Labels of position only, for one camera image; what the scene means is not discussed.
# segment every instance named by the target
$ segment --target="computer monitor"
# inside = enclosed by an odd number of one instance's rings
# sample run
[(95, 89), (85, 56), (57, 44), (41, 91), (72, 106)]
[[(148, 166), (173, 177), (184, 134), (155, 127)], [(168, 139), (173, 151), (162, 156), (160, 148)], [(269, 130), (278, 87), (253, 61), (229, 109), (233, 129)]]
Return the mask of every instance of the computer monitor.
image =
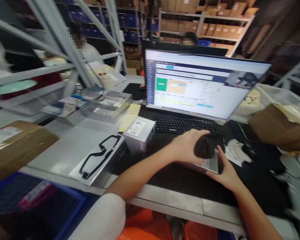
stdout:
[(146, 49), (147, 107), (227, 121), (270, 66)]

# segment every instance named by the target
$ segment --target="paper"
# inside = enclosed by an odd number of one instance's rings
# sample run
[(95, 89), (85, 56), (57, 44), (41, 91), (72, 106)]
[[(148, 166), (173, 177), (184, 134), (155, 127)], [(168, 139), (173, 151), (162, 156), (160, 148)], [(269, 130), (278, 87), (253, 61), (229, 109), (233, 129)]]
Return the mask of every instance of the paper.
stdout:
[(133, 123), (133, 121), (137, 118), (141, 105), (138, 104), (131, 104), (127, 114), (123, 117), (119, 132), (125, 132), (128, 127)]

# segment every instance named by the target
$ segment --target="label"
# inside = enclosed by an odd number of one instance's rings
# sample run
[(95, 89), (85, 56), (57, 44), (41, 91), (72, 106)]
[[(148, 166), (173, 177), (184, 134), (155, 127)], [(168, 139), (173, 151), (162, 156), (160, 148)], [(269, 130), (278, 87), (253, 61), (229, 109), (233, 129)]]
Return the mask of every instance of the label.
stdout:
[(0, 144), (20, 132), (22, 132), (22, 130), (15, 127), (6, 127), (0, 130)]
[(146, 124), (147, 122), (145, 120), (137, 118), (127, 133), (138, 136)]

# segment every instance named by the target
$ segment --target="white shirt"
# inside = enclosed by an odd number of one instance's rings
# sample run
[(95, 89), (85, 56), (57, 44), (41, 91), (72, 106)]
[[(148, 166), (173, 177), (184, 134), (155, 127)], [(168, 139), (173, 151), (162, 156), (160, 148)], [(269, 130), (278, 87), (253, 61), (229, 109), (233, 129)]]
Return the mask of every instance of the white shirt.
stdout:
[(69, 240), (117, 240), (126, 221), (125, 201), (113, 193), (100, 197)]

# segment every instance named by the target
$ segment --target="black keyboard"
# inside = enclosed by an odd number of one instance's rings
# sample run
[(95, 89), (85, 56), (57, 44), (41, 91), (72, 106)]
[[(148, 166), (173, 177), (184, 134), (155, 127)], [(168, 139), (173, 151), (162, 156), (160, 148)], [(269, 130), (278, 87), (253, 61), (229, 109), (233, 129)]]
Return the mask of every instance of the black keyboard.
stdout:
[(209, 130), (210, 134), (205, 135), (207, 137), (218, 137), (219, 133), (215, 127), (215, 123), (187, 118), (172, 118), (172, 117), (159, 117), (155, 116), (154, 121), (156, 122), (156, 132), (169, 132), (182, 134), (189, 131), (191, 128), (197, 130)]

